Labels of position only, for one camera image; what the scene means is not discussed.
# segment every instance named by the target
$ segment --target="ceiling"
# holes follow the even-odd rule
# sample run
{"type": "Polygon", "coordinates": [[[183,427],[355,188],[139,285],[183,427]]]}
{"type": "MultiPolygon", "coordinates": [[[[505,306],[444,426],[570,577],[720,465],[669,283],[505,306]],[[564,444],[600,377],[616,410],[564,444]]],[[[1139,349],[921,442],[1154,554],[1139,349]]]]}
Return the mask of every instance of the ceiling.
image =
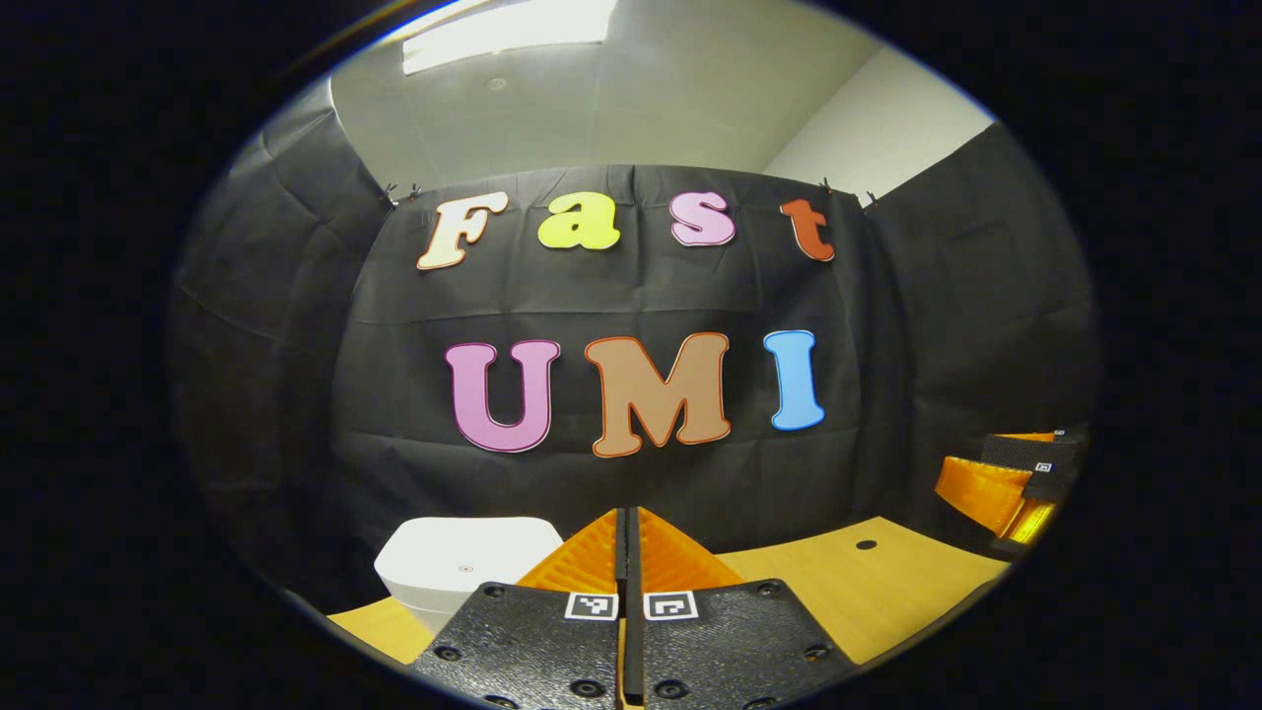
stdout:
{"type": "Polygon", "coordinates": [[[333,102],[369,170],[400,192],[584,164],[762,172],[880,47],[793,0],[618,0],[599,45],[410,77],[399,42],[370,48],[333,73],[333,102]]]}

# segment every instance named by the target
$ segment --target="bolt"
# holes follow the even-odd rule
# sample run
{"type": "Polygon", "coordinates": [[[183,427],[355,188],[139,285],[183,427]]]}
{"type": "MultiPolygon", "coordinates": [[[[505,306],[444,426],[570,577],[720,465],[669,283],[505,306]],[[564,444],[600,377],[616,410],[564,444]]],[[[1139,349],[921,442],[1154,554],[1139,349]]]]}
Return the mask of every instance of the bolt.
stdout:
{"type": "Polygon", "coordinates": [[[596,681],[574,681],[569,684],[569,690],[581,697],[599,697],[604,695],[604,687],[596,681]]]}
{"type": "Polygon", "coordinates": [[[675,700],[688,695],[688,686],[679,681],[663,681],[652,691],[658,694],[658,697],[675,700]]]}

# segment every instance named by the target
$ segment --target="table surface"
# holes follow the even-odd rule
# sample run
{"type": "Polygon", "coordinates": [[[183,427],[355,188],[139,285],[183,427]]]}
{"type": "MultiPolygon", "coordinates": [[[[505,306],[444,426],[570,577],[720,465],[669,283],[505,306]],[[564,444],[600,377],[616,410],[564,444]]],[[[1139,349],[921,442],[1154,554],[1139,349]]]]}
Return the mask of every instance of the table surface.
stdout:
{"type": "MultiPolygon", "coordinates": [[[[885,518],[718,557],[747,581],[784,580],[856,663],[906,641],[1008,566],[885,518]],[[861,541],[876,547],[859,550],[861,541]]],[[[434,641],[394,598],[329,619],[401,663],[434,641]]]]}

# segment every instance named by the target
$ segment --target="yellow letter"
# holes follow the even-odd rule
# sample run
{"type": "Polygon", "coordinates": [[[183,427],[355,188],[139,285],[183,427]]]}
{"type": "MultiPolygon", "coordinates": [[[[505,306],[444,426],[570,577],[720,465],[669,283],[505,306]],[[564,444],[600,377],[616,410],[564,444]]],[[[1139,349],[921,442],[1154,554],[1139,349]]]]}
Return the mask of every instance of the yellow letter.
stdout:
{"type": "Polygon", "coordinates": [[[539,224],[539,241],[553,248],[608,248],[618,241],[613,228],[613,199],[599,192],[572,192],[548,204],[554,216],[539,224]],[[570,212],[581,206],[577,212],[570,212]]]}

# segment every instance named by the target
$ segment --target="blue letter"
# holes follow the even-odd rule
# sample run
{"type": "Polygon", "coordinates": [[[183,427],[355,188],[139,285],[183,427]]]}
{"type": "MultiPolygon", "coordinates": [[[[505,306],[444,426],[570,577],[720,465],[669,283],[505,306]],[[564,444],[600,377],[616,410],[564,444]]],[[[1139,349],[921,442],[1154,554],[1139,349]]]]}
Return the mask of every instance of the blue letter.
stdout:
{"type": "Polygon", "coordinates": [[[771,426],[794,431],[823,422],[824,410],[815,402],[815,380],[810,373],[815,334],[805,329],[781,329],[767,333],[762,346],[775,354],[780,378],[780,411],[771,417],[771,426]]]}

